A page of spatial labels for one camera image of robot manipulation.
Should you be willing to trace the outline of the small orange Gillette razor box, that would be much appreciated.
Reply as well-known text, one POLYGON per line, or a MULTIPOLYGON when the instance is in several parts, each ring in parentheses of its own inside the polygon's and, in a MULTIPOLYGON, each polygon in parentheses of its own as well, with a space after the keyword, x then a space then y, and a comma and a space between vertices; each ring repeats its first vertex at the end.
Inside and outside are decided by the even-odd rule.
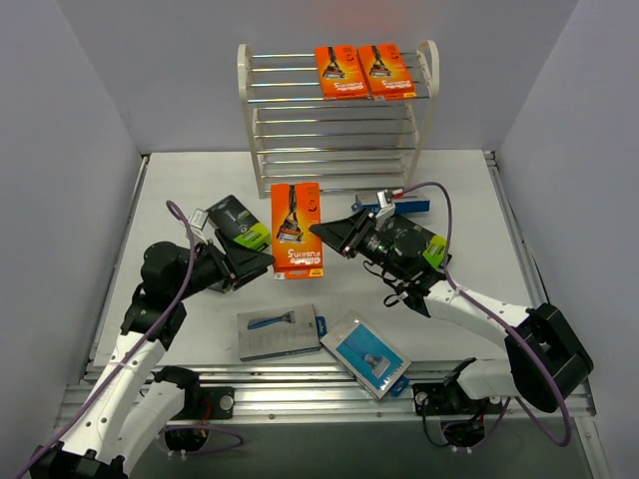
POLYGON ((321 240, 311 232, 320 223, 318 183, 271 186, 274 279, 323 277, 321 240))

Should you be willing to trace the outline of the grey Harry's box blue razor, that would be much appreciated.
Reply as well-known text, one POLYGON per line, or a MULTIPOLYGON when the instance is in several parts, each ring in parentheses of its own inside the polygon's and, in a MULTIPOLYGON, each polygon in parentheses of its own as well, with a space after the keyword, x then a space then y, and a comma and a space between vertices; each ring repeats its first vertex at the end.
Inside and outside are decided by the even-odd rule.
POLYGON ((242 362, 316 352, 327 332, 310 303, 239 313, 237 325, 242 362))

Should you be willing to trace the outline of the orange Gillette Fusion5 razor box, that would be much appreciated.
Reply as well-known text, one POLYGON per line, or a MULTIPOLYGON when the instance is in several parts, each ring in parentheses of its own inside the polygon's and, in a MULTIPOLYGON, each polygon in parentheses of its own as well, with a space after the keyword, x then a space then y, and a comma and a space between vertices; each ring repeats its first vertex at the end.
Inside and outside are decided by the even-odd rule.
POLYGON ((394 43, 362 45, 356 51, 369 94, 374 100, 416 97, 414 82, 394 43))

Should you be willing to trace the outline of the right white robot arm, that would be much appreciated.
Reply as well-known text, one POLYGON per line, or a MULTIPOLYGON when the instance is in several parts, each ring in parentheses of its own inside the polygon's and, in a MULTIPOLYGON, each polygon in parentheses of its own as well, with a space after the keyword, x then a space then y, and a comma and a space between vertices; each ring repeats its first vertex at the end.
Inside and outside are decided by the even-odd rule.
POLYGON ((501 347, 503 361, 463 361, 443 387, 454 411, 468 410, 488 396, 517 396, 552 413, 593 371, 594 363, 564 314, 544 302, 522 306, 491 298, 445 276, 445 238, 395 215, 382 225, 361 211, 346 219, 316 224, 311 232, 343 257, 362 255, 366 269, 399 303, 425 317, 466 329, 501 347))

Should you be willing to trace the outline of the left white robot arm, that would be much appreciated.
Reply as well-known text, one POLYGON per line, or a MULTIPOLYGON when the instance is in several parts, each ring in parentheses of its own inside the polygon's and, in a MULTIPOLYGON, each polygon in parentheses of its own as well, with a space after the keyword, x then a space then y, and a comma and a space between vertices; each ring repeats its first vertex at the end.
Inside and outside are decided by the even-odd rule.
POLYGON ((126 478, 171 419, 199 414, 204 391, 198 374, 156 367, 186 318, 184 301, 211 286, 237 289, 275 262, 221 231, 215 236, 217 243, 183 248, 160 241, 145 250, 142 281, 111 358, 76 418, 34 453, 32 477, 126 478))

